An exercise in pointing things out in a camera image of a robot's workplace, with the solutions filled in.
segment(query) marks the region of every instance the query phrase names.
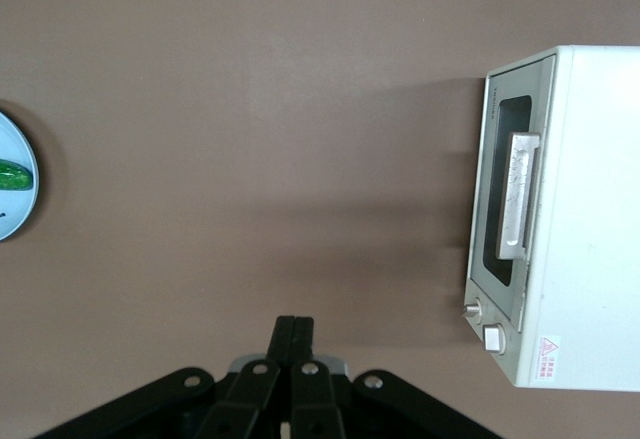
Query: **oven window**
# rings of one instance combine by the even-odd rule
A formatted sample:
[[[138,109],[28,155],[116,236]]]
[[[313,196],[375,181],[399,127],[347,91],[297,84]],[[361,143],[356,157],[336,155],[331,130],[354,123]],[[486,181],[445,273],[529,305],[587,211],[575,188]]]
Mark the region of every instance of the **oven window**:
[[[514,97],[500,102],[493,167],[491,168],[483,262],[485,267],[505,286],[511,283],[513,261],[498,259],[497,249],[502,190],[507,167],[507,149],[511,133],[529,131],[530,120],[531,96]]]

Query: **warning label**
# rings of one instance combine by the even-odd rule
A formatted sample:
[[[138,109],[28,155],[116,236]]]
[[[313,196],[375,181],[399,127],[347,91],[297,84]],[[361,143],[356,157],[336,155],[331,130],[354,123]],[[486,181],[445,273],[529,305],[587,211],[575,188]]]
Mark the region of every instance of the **warning label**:
[[[553,381],[557,375],[558,353],[560,352],[559,336],[541,336],[536,364],[536,379]]]

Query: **oven button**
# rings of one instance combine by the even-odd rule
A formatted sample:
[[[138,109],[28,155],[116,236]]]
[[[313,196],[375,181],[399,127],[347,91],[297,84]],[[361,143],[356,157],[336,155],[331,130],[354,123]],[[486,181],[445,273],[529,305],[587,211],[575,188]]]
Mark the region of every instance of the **oven button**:
[[[482,328],[482,340],[484,349],[493,354],[504,354],[506,337],[500,324],[490,324]]]

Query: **red triangle warning sign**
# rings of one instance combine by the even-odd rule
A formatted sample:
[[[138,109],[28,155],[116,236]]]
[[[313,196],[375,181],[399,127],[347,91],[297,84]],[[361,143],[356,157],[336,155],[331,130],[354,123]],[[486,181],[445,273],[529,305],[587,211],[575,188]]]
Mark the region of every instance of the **red triangle warning sign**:
[[[546,356],[547,354],[555,351],[556,349],[558,349],[558,347],[559,346],[551,342],[546,337],[542,338],[542,355],[543,356]]]

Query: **metal screw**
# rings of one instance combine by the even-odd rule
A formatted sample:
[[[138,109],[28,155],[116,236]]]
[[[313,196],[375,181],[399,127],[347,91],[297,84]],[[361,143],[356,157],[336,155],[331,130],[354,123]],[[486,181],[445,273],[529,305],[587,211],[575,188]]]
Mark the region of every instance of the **metal screw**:
[[[364,385],[369,389],[380,389],[384,382],[378,376],[367,376],[364,379]]]
[[[266,374],[266,372],[269,370],[269,368],[267,367],[266,364],[257,364],[255,366],[253,366],[253,373],[254,374]]]
[[[198,376],[189,376],[184,380],[185,387],[196,387],[200,384],[200,377]]]
[[[313,376],[317,374],[320,369],[313,362],[307,362],[304,366],[302,366],[302,372],[307,376]]]

